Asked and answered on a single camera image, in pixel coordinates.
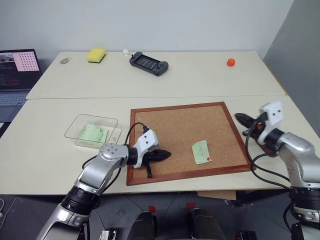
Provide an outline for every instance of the yellow sponge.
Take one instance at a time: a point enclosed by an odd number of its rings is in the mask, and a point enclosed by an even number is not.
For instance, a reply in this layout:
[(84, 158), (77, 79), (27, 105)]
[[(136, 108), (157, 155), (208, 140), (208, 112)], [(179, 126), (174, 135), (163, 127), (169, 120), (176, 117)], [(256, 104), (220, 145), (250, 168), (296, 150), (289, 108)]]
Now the yellow sponge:
[(86, 56), (86, 60), (89, 63), (100, 63), (106, 55), (106, 50), (102, 48), (93, 48)]

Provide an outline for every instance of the gray wall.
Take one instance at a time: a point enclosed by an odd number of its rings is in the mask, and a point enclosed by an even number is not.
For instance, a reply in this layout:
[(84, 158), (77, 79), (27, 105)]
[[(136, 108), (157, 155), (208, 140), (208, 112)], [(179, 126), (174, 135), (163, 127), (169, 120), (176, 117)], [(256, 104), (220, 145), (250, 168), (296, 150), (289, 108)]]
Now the gray wall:
[(319, 0), (293, 2), (264, 60), (320, 136)]
[(2, 0), (0, 49), (256, 50), (264, 57), (293, 0)]

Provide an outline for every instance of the plastic container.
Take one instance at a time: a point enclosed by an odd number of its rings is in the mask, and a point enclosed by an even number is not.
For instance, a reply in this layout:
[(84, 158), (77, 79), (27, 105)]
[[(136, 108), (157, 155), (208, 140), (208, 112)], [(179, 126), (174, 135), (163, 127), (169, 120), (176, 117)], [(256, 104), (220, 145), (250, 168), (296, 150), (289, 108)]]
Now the plastic container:
[(105, 143), (117, 143), (121, 129), (115, 118), (79, 114), (64, 136), (73, 139), (75, 145), (99, 149)]

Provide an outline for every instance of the white table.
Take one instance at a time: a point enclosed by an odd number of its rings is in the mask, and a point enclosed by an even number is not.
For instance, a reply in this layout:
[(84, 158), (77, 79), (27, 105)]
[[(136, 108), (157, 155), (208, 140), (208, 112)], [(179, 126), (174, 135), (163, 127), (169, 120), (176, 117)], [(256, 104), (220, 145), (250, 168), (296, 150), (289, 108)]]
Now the white table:
[[(84, 161), (97, 154), (97, 149), (80, 147), (64, 137), (78, 114), (112, 117), (123, 129), (118, 141), (122, 144), (129, 130), (130, 109), (198, 104), (225, 101), (231, 115), (259, 114), (259, 107), (271, 101), (282, 101), (284, 121), (281, 130), (309, 140), (320, 155), (320, 139), (289, 96), (224, 96), (173, 98), (91, 98), (28, 100), (0, 138), (0, 194), (47, 195), (66, 194), (81, 172)], [(233, 119), (239, 132), (245, 128)], [(253, 156), (262, 150), (252, 140)], [(265, 157), (258, 161), (264, 168), (288, 175), (284, 163)], [(273, 175), (256, 171), (271, 181), (287, 182)], [(275, 186), (260, 181), (251, 172), (197, 177), (166, 182), (126, 186), (126, 169), (107, 193), (139, 193), (166, 191), (268, 189)]]
[[(285, 92), (255, 51), (145, 52), (167, 61), (154, 76), (129, 64), (122, 52), (108, 52), (101, 63), (86, 61), (87, 52), (61, 52), (27, 99), (169, 98), (271, 96)], [(69, 58), (67, 64), (60, 61)], [(235, 66), (227, 60), (234, 58)]]

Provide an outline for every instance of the cork bulletin board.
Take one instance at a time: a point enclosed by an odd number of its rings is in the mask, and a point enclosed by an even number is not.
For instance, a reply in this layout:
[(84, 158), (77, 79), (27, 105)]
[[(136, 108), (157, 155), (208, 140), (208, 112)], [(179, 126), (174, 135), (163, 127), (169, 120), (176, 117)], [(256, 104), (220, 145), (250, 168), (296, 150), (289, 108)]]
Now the cork bulletin board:
[[(147, 178), (144, 166), (128, 166), (128, 186), (250, 171), (244, 142), (224, 102), (132, 109), (130, 125), (135, 122), (154, 130), (156, 148), (171, 156), (150, 164), (152, 178)], [(142, 127), (132, 130), (131, 147), (142, 134)], [(192, 145), (202, 140), (207, 141), (212, 161), (196, 164)]]

